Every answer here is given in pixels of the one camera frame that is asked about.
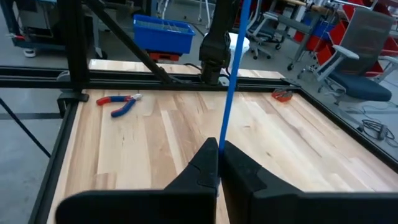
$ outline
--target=chair wheel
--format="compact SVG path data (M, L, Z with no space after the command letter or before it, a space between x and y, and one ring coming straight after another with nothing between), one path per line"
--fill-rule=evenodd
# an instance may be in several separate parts
M290 63L290 64L287 66L287 70L288 70L288 71L291 71L293 68L294 68L294 65L293 65L292 63Z
M97 52L95 52L95 58L104 60L108 59L108 54L105 51L101 50L101 53L102 57Z

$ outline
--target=pliers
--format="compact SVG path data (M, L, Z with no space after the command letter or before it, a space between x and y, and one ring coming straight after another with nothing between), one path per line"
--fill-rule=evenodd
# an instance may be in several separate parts
M272 92L271 96L277 99L279 102L286 102L293 97L293 92L287 91L286 89L283 88L278 88Z
M134 96L105 96L97 100L97 105L102 106L105 103L127 102L122 108L111 112L112 118L117 118L118 116L122 116L127 113L136 103L136 101L140 100L141 98L142 95L139 93L135 94Z

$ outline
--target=red object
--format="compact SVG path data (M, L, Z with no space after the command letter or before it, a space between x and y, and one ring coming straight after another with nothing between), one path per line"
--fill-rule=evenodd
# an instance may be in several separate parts
M334 48L330 44L326 44L325 47L317 53L319 65L323 65L334 53Z
M293 92L287 91L286 89L279 88L275 89L272 93L271 96L278 100L279 102L286 102L292 99L293 97Z
M359 4L359 5L362 5L362 6L367 6L367 7L372 5L372 2L369 1L369 0L349 0L349 2L352 2L352 3L355 3L355 4ZM351 18L353 17L353 14L354 14L354 11L355 11L355 6L349 6L349 5L345 4L345 5L343 5L343 10L344 10L344 13L347 16L347 19L350 21ZM387 6L385 6L384 4L381 4L381 3L377 3L374 6L373 11L381 12L381 13L383 13L385 15L391 16L391 13L388 11Z
M391 57L398 56L398 45L394 38L392 38L391 36L387 38L380 55Z
M180 56L176 54L168 54L168 53L149 53L149 57L153 60L170 60L177 62L180 60Z
M339 23L329 31L329 36L331 42L336 45L340 45L341 40L343 40L344 34L347 30L348 22L340 20Z
M23 37L21 35L15 35L14 38L19 39L19 40L25 40L25 37Z
M131 100L131 96L105 96L96 101L97 105L102 106L111 102L127 102Z
M294 34L294 39L297 42L301 42L304 39L304 34L302 32L296 31L296 33ZM325 45L326 45L325 40L323 40L315 35L311 35L311 37L308 40L305 47L307 48L307 50L319 52L322 48L324 48Z
M335 53L335 49L327 44L319 53L317 53L317 59L319 65L323 65L329 58ZM376 62L373 67L366 72L366 77L376 77L383 73L383 68L380 66L379 62Z

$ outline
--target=black metal frame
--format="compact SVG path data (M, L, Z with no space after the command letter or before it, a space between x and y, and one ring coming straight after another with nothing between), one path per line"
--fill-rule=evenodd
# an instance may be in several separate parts
M120 72L90 70L86 61L83 13L79 0L58 0L61 21L64 23L66 50L71 80L58 82L57 75L63 69L0 67L0 87L7 88L56 88L72 89L79 94L82 89L120 89L120 90L185 90L185 91L226 91L225 86L203 83L198 75L168 74L157 66L117 24L103 12L98 0L85 0L86 5L112 30L129 49L151 70L151 72ZM284 79L239 77L236 91L272 92L276 88L286 88L305 98L342 130L357 140L367 150L398 173L398 161L350 126L336 113L314 98L298 85ZM78 101L64 101L61 110L63 122L54 145L46 173L29 223L45 223L48 218L57 180L62 168L63 158L68 146Z

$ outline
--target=black diagonal strut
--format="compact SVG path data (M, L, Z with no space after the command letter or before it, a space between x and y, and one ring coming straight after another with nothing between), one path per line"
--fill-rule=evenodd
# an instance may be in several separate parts
M146 67L163 83L171 83L172 80L178 81L170 77L167 72L157 66L157 64L143 51L136 43L120 28L112 18L104 12L104 4L99 0L85 0L87 6L98 16L102 22L126 45L128 49L141 60Z
M8 115L19 125L19 127L24 130L24 132L30 137L30 139L36 144L37 147L48 157L51 157L51 154L44 148L44 146L37 140L37 138L27 129L27 127L20 121L20 119L12 112L10 107L0 98L0 105L7 111Z

